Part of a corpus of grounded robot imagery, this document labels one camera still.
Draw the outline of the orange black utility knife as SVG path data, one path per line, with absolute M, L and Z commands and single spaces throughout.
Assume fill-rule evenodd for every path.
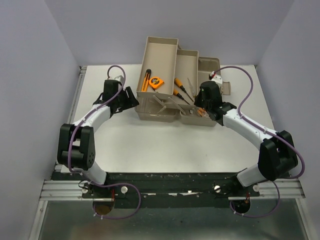
M 142 87 L 141 87 L 141 91 L 142 92 L 146 92 L 147 89 L 148 89 L 151 73 L 152 73 L 152 70 L 149 69 L 149 68 L 145 72 L 144 79 L 143 79 L 143 84 L 142 84 Z

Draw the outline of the orange handled pliers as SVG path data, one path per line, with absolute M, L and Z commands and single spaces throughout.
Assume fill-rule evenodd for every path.
M 199 117 L 207 118 L 209 116 L 208 113 L 203 108 L 199 108 L 199 107 L 195 108 L 194 107 L 192 110 Z

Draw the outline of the orange tape measure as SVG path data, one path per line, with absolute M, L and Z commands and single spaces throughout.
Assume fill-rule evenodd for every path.
M 148 81 L 149 86 L 155 91 L 165 84 L 160 77 L 151 77 Z

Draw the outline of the orange handled screwdriver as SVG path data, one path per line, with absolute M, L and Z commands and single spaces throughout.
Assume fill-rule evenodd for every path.
M 173 89 L 173 95 L 178 97 L 179 99 L 183 100 L 184 102 L 186 102 L 189 105 L 189 103 L 185 100 L 185 98 L 175 88 Z
M 176 77 L 174 79 L 174 84 L 179 87 L 184 93 L 186 93 L 186 95 L 190 98 L 191 101 L 193 101 L 193 99 L 191 98 L 191 96 L 188 94 L 187 90 L 185 89 L 183 83 Z

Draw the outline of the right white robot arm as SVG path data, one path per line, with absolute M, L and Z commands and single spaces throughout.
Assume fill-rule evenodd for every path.
M 298 165 L 291 134 L 285 130 L 277 132 L 241 116 L 235 105 L 222 100 L 215 81 L 200 85 L 194 104 L 204 109 L 211 120 L 235 131 L 259 151 L 258 162 L 232 176 L 221 187 L 223 193 L 241 196 L 252 184 L 284 177 Z

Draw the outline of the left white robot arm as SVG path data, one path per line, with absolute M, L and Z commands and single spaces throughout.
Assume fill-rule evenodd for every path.
M 57 162 L 71 173 L 83 174 L 94 184 L 93 191 L 101 198 L 107 197 L 111 185 L 109 174 L 96 163 L 95 132 L 113 115 L 139 105 L 131 87 L 124 82 L 105 80 L 103 92 L 93 102 L 91 109 L 74 123 L 64 123 L 59 130 Z

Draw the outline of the beige tool box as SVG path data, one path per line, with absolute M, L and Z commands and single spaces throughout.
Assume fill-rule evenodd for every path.
M 208 114 L 194 105 L 200 85 L 221 67 L 216 57 L 182 49 L 176 38 L 146 40 L 135 107 L 140 120 L 213 127 Z

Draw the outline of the small clear handled screwdriver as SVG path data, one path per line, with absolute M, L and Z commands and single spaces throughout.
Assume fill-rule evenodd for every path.
M 194 86 L 192 85 L 192 83 L 191 83 L 189 78 L 187 78 L 187 81 L 188 81 L 188 84 L 189 84 L 189 88 L 190 88 L 192 97 L 195 99 L 196 96 L 197 96 L 196 90 L 195 90 Z

